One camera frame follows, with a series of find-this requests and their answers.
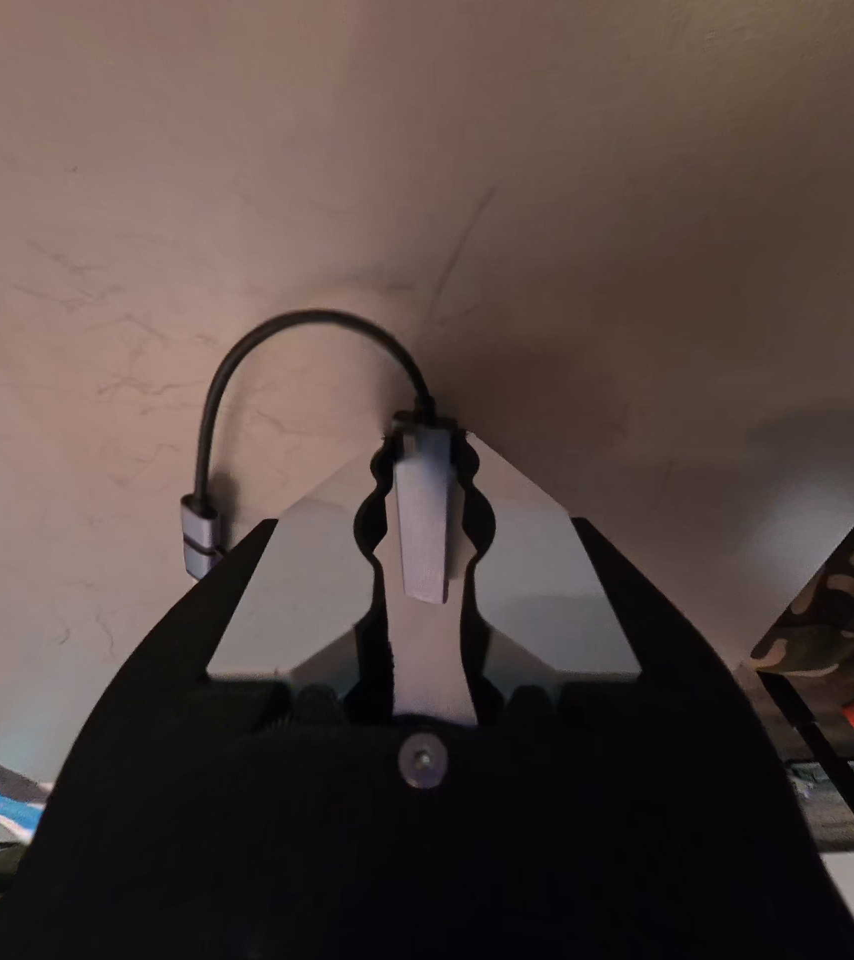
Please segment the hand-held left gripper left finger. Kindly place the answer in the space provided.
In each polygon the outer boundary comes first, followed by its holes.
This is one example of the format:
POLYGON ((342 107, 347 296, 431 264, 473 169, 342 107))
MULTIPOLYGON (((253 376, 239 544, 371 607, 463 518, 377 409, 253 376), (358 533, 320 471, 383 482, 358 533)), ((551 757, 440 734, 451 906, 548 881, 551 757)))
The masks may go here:
POLYGON ((277 520, 207 665, 218 682, 329 687, 349 714, 389 713, 383 570, 389 443, 277 520))

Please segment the grey usb hub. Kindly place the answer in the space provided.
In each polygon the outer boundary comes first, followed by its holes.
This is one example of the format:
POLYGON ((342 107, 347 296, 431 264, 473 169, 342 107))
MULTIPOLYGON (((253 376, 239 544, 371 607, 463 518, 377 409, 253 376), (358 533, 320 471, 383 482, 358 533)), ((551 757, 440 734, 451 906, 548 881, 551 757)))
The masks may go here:
POLYGON ((447 544, 457 425, 437 414, 426 378, 399 340, 371 320, 337 309, 295 309, 268 318, 244 334, 217 365, 201 408, 193 486, 180 501, 185 569, 198 581, 225 553, 210 478, 217 416, 234 373, 258 346, 307 326, 360 335, 390 356, 409 379, 413 409, 395 416, 386 441, 393 458, 402 585, 413 599, 443 604, 448 595, 447 544))

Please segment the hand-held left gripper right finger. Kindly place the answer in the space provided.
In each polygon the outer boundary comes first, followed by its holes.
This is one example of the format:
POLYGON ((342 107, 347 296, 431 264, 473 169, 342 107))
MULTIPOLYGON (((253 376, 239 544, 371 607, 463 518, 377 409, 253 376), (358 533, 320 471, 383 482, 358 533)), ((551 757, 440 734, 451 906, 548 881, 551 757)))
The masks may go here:
POLYGON ((572 517, 471 433, 460 436, 460 707, 521 687, 632 683, 641 666, 572 517))

